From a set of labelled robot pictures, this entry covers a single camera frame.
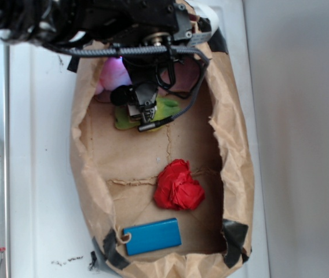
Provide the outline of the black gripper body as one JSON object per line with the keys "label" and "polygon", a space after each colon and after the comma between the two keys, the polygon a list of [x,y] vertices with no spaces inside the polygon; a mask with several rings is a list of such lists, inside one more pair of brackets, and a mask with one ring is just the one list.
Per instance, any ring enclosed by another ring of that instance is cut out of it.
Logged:
{"label": "black gripper body", "polygon": [[133,84],[153,83],[159,87],[173,87],[176,83],[175,59],[167,54],[123,56]]}

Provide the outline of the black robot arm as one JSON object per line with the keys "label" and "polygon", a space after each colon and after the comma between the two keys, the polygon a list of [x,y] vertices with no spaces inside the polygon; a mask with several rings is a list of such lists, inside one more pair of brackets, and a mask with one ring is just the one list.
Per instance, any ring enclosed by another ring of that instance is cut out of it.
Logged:
{"label": "black robot arm", "polygon": [[176,1],[0,1],[0,30],[7,43],[167,67],[171,85],[177,54],[192,38],[187,9]]}

